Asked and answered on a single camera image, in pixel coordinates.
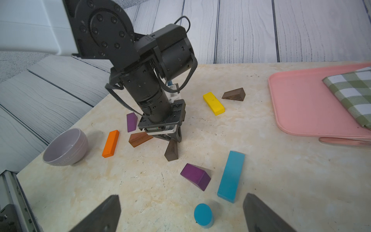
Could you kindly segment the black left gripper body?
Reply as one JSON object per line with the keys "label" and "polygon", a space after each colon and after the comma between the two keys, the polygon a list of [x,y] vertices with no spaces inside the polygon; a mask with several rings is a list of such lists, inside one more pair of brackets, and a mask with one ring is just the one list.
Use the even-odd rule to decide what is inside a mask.
{"label": "black left gripper body", "polygon": [[174,103],[171,103],[171,111],[162,121],[153,123],[148,118],[141,117],[138,128],[141,131],[144,130],[151,136],[157,134],[168,134],[169,136],[173,136],[177,127],[181,127],[185,119],[185,106],[186,103],[184,99],[176,100]]}

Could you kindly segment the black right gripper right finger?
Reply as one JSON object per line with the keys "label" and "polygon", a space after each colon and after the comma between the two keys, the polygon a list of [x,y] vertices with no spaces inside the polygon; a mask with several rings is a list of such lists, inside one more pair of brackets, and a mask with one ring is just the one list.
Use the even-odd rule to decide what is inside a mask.
{"label": "black right gripper right finger", "polygon": [[249,232],[296,231],[255,194],[248,193],[246,195],[243,211]]}

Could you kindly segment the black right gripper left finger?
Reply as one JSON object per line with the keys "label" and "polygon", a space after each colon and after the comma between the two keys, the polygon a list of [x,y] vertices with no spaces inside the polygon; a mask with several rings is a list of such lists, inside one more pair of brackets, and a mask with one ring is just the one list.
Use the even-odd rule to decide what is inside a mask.
{"label": "black right gripper left finger", "polygon": [[120,214],[119,196],[111,195],[72,228],[70,232],[115,232]]}

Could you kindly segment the dark brown rectangular block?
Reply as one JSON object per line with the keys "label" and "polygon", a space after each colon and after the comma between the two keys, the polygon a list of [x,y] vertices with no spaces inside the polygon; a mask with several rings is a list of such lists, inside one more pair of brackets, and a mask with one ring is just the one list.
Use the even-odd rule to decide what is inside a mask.
{"label": "dark brown rectangular block", "polygon": [[167,161],[173,161],[173,160],[179,159],[177,144],[178,143],[174,139],[172,139],[169,142],[168,147],[164,154]]}

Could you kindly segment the reddish brown wooden wedge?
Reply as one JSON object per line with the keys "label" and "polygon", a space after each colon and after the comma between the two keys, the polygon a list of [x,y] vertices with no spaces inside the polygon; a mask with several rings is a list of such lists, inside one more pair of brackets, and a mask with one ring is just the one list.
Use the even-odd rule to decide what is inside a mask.
{"label": "reddish brown wooden wedge", "polygon": [[135,148],[152,138],[153,136],[148,135],[146,132],[139,132],[131,134],[128,142]]}

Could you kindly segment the purple rectangular block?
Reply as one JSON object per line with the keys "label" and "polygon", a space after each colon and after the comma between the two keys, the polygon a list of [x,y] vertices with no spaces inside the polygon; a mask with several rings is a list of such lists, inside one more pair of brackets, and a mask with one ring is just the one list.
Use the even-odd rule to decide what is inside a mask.
{"label": "purple rectangular block", "polygon": [[132,132],[137,129],[138,117],[135,113],[127,114],[127,132]]}

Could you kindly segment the teal rectangular block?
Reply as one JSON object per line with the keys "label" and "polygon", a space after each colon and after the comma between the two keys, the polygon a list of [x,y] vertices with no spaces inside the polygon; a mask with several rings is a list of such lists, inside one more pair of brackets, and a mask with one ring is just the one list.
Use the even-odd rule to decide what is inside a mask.
{"label": "teal rectangular block", "polygon": [[230,203],[234,203],[236,199],[244,159],[245,154],[230,151],[222,179],[220,181],[217,196]]}

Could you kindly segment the orange rectangular block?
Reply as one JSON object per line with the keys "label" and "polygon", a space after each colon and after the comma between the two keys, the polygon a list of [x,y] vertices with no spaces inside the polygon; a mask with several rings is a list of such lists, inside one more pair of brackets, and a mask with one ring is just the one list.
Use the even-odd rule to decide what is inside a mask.
{"label": "orange rectangular block", "polygon": [[114,130],[114,131],[111,131],[109,133],[106,144],[105,144],[105,147],[104,147],[103,152],[102,152],[102,156],[104,158],[114,156],[116,146],[117,146],[117,142],[118,142],[118,138],[119,138],[119,131],[118,130]]}

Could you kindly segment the teal cylinder block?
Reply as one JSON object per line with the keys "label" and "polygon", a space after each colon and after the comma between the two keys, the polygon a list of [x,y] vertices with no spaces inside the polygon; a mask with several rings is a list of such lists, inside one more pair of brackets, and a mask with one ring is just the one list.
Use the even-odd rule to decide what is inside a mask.
{"label": "teal cylinder block", "polygon": [[194,210],[194,218],[197,224],[208,229],[214,224],[214,216],[211,208],[207,204],[199,204]]}

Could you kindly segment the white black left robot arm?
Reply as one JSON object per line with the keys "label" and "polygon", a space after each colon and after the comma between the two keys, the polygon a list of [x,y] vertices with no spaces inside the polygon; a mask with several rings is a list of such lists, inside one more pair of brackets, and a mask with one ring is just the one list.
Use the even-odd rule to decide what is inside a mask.
{"label": "white black left robot arm", "polygon": [[139,129],[156,138],[181,142],[185,101],[167,83],[198,62],[177,23],[148,35],[134,31],[127,13],[114,1],[1,1],[1,50],[109,60],[107,91],[127,90],[140,107]]}

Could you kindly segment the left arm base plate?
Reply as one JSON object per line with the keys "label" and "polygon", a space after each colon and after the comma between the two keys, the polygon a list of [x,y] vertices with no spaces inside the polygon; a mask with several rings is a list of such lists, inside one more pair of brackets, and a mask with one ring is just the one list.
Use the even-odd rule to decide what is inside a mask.
{"label": "left arm base plate", "polygon": [[22,232],[15,206],[6,205],[1,210],[1,232]]}

